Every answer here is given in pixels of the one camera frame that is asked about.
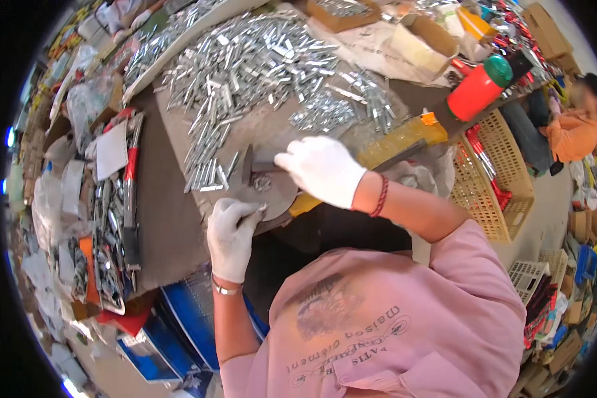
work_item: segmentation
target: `silver bracelet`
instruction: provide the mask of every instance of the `silver bracelet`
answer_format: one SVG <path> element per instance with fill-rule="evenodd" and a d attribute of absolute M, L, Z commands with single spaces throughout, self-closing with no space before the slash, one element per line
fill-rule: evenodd
<path fill-rule="evenodd" d="M 223 294 L 224 296 L 234 296 L 235 294 L 240 293 L 241 290 L 243 290 L 243 286 L 239 286 L 238 289 L 226 289 L 224 287 L 219 286 L 219 284 L 215 282 L 214 275 L 211 277 L 211 279 L 213 280 L 213 286 L 215 287 L 215 291 L 217 291 L 219 294 Z"/>

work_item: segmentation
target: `red beaded bracelet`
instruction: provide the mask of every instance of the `red beaded bracelet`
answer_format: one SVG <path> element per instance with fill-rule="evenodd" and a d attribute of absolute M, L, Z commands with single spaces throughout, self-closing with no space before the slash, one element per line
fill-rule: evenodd
<path fill-rule="evenodd" d="M 389 179 L 387 177 L 380 175 L 382 177 L 382 188 L 380 191 L 380 197 L 378 198 L 378 204 L 376 205 L 376 209 L 370 213 L 369 217 L 378 217 L 380 212 L 382 211 L 382 207 L 384 206 L 384 202 L 387 199 L 387 188 L 389 187 Z"/>

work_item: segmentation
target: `white glove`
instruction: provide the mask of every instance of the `white glove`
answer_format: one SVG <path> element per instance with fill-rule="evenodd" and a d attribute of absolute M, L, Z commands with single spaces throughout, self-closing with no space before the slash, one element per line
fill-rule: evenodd
<path fill-rule="evenodd" d="M 150 18 L 150 16 L 153 13 L 150 10 L 146 10 L 144 12 L 142 12 L 141 14 L 137 15 L 135 17 L 135 19 L 133 20 L 132 24 L 130 24 L 130 28 L 133 31 L 136 31 L 137 29 L 139 29 L 143 24 L 146 23 L 146 21 Z"/>
<path fill-rule="evenodd" d="M 343 209 L 351 208 L 360 179 L 367 171 L 345 146 L 326 136 L 292 141 L 274 163 L 286 169 L 294 183 L 313 197 Z"/>
<path fill-rule="evenodd" d="M 124 39 L 126 39 L 126 37 L 128 37 L 129 32 L 125 29 L 122 29 L 120 31 L 118 31 L 115 36 L 112 37 L 112 42 L 115 43 L 115 45 L 120 44 L 122 41 L 124 41 Z"/>
<path fill-rule="evenodd" d="M 215 203 L 207 233 L 213 274 L 226 281 L 243 283 L 252 254 L 252 235 L 261 219 L 263 209 L 258 203 L 226 197 Z"/>

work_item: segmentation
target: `red bottle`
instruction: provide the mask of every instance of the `red bottle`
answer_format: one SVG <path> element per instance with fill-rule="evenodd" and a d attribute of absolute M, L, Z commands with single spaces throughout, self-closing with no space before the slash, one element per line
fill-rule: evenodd
<path fill-rule="evenodd" d="M 447 96 L 449 111 L 468 122 L 498 98 L 513 77 L 509 62 L 501 55 L 492 55 L 462 80 Z"/>

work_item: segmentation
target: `beige plastic crate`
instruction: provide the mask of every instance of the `beige plastic crate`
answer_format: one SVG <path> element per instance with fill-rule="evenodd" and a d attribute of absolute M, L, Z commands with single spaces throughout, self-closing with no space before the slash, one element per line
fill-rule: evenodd
<path fill-rule="evenodd" d="M 557 283 L 557 291 L 562 288 L 564 275 L 566 275 L 566 266 L 568 266 L 568 255 L 564 249 L 542 250 L 537 258 L 540 262 L 547 262 L 548 269 L 551 271 L 553 283 Z"/>
<path fill-rule="evenodd" d="M 479 123 L 481 130 L 478 139 L 497 172 L 498 186 L 511 191 L 513 198 L 503 212 L 482 164 L 462 134 L 453 159 L 456 179 L 451 200 L 471 214 L 490 240 L 511 242 L 533 207 L 533 184 L 500 111 L 494 110 Z"/>

